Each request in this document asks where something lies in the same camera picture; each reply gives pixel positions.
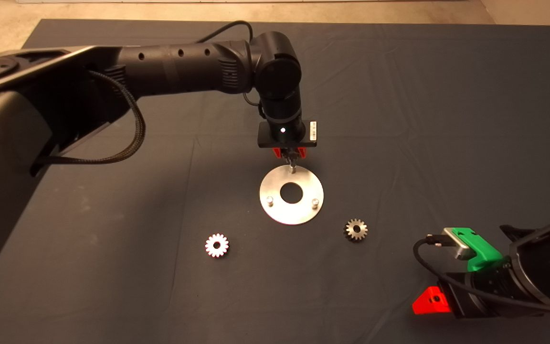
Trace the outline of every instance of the black cable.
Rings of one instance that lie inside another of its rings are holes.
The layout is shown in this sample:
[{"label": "black cable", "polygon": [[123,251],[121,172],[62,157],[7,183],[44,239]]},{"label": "black cable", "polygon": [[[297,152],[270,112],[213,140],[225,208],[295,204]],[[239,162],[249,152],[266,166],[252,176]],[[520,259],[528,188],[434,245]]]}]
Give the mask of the black cable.
[{"label": "black cable", "polygon": [[217,29],[216,31],[206,35],[205,37],[199,39],[198,41],[196,41],[195,43],[204,43],[206,41],[209,41],[210,39],[212,39],[213,37],[216,37],[217,35],[219,35],[220,33],[228,30],[229,28],[232,28],[233,26],[237,26],[237,25],[245,25],[247,26],[247,30],[249,30],[249,42],[251,42],[252,39],[254,39],[254,29],[252,28],[252,25],[249,23],[249,22],[246,22],[244,20],[236,20],[236,21],[233,21],[233,22],[229,22],[228,24],[226,24],[225,26]]},{"label": "black cable", "polygon": [[133,95],[129,90],[124,87],[121,83],[118,81],[110,78],[109,76],[106,76],[105,74],[101,74],[99,72],[94,72],[92,70],[88,71],[91,76],[94,76],[98,79],[101,79],[103,81],[107,81],[111,83],[113,86],[118,88],[120,93],[122,93],[122,96],[124,96],[125,100],[127,101],[129,107],[131,107],[131,110],[133,111],[133,115],[135,115],[135,137],[133,138],[133,141],[129,146],[124,148],[120,153],[111,155],[107,158],[101,158],[101,159],[81,159],[81,158],[72,158],[72,157],[40,157],[37,159],[35,163],[39,165],[77,165],[77,164],[84,164],[84,165],[100,165],[105,163],[114,163],[118,161],[123,161],[124,159],[128,159],[131,157],[131,155],[135,154],[137,150],[139,150],[139,147],[144,142],[144,138],[146,137],[146,122],[144,121],[144,116],[141,115],[141,111],[139,110],[139,107],[137,106],[137,102],[135,101],[135,98],[133,98]]},{"label": "black cable", "polygon": [[247,98],[247,93],[245,92],[243,92],[243,98],[245,99],[246,103],[252,105],[253,107],[257,107],[258,105],[260,105],[259,103],[254,103],[253,101],[249,100],[249,98]]},{"label": "black cable", "polygon": [[483,299],[486,299],[486,300],[489,300],[489,301],[493,301],[493,302],[496,302],[496,303],[502,303],[502,304],[506,304],[506,305],[512,305],[512,306],[516,306],[516,307],[524,307],[524,308],[533,309],[535,311],[540,311],[540,312],[550,313],[550,305],[544,305],[542,303],[536,303],[536,302],[526,302],[526,301],[519,301],[519,300],[515,300],[515,299],[503,298],[502,296],[497,296],[497,295],[491,294],[489,292],[484,292],[482,290],[478,290],[478,289],[475,289],[475,288],[472,288],[472,287],[468,287],[467,285],[465,285],[463,283],[460,283],[460,282],[456,281],[455,279],[453,279],[453,278],[437,271],[434,267],[432,267],[432,265],[428,264],[428,262],[426,262],[421,257],[421,255],[419,255],[419,246],[421,246],[423,244],[427,244],[427,243],[428,243],[428,241],[426,239],[421,239],[421,240],[417,241],[415,243],[415,245],[413,246],[413,255],[415,255],[415,259],[417,259],[417,261],[419,261],[419,264],[423,265],[424,268],[428,269],[429,272],[432,272],[439,279],[441,279],[443,281],[446,281],[447,283],[449,283],[450,285],[453,285],[456,288],[460,288],[460,289],[462,289],[466,292],[469,292],[473,295],[476,295],[480,298],[483,298]]}]

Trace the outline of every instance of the cable plug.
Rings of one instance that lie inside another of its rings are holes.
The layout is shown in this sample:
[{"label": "cable plug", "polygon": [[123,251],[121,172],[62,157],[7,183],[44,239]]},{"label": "cable plug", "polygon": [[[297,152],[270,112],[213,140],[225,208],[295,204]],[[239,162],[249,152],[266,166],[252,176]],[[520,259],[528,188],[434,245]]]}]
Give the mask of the cable plug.
[{"label": "cable plug", "polygon": [[458,245],[449,235],[445,234],[426,235],[426,244],[437,247],[453,247]]}]

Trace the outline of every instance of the gear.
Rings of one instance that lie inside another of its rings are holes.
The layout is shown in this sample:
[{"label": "gear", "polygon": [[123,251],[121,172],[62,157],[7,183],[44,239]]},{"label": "gear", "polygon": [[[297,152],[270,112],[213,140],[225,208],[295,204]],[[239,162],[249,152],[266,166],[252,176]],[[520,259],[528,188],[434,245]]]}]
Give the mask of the gear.
[{"label": "gear", "polygon": [[347,225],[345,225],[345,237],[353,242],[359,242],[364,240],[366,235],[369,233],[369,229],[366,227],[364,221],[354,218],[349,220]]},{"label": "gear", "polygon": [[205,251],[214,258],[222,257],[229,250],[229,240],[221,234],[214,234],[205,241]]}]

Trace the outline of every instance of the circular metal plate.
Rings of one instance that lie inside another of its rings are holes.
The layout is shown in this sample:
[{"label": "circular metal plate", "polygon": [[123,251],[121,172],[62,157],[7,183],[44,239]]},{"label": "circular metal plate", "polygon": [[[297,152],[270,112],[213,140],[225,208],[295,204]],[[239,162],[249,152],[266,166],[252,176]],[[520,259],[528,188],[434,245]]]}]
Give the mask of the circular metal plate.
[{"label": "circular metal plate", "polygon": [[[281,187],[286,183],[296,183],[303,190],[303,198],[297,203],[288,203],[281,198]],[[279,166],[262,179],[260,204],[277,222],[284,225],[304,224],[319,213],[324,204],[324,190],[310,170],[297,166],[296,171],[292,172],[290,165]]]}]

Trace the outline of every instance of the dark gray tablecloth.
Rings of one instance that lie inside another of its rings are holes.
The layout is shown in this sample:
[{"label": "dark gray tablecloth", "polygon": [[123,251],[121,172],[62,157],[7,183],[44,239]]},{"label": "dark gray tablecloth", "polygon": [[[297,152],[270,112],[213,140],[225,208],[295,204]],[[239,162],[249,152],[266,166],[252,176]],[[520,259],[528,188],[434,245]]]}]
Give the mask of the dark gray tablecloth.
[{"label": "dark gray tablecloth", "polygon": [[[43,20],[26,47],[189,42],[207,22]],[[411,246],[469,226],[550,222],[550,27],[256,24],[293,42],[323,183],[314,220],[258,202],[282,162],[259,117],[217,92],[143,98],[142,149],[109,166],[50,168],[0,255],[0,343],[545,343],[550,315],[414,316],[435,282]],[[246,37],[235,28],[222,39]],[[133,118],[73,151],[123,148]],[[362,218],[351,244],[342,228]],[[225,233],[219,261],[205,239]],[[449,253],[440,268],[464,270]]]}]

